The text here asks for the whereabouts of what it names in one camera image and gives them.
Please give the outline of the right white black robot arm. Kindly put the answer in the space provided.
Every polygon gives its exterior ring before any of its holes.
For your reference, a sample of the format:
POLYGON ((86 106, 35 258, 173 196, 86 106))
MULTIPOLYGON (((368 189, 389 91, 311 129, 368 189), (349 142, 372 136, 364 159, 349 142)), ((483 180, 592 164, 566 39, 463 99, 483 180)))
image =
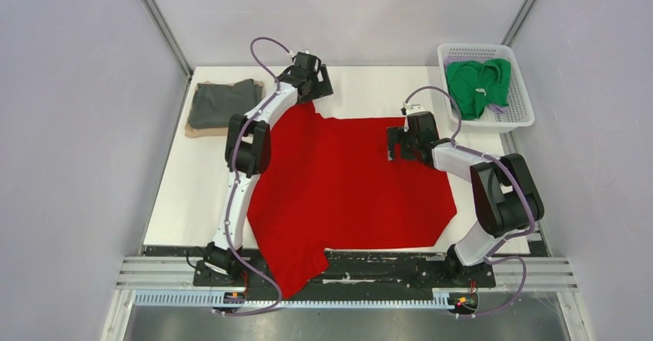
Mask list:
POLYGON ((529 234, 544 217, 544 203, 521 154, 497 157, 442 138, 431 112, 409 113, 404 125, 388 128, 387 152, 390 160, 417 160, 470 183, 477 221, 444 260, 445 276, 455 286, 467 284, 503 244, 529 234))

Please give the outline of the red t-shirt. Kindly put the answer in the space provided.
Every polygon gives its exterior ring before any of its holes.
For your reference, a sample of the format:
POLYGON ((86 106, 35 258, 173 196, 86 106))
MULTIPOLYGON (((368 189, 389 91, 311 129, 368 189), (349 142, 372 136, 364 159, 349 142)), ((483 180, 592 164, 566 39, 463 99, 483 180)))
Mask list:
POLYGON ((284 299, 328 268, 327 249, 433 246, 456 216, 445 172, 389 160, 387 130, 403 123, 325 118, 304 104, 274 125, 247 218, 284 299))

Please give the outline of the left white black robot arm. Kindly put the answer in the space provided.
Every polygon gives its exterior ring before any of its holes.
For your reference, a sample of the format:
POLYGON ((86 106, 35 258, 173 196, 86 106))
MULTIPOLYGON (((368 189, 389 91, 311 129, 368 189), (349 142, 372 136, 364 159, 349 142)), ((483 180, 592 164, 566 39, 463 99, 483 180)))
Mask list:
POLYGON ((271 162, 272 128, 292 107, 333 94, 326 65, 309 52, 296 53, 291 65, 273 79, 273 88, 258 104, 229 121, 226 203, 213 240, 195 264, 194 286, 231 286, 242 278, 239 255, 246 214, 256 184, 271 162))

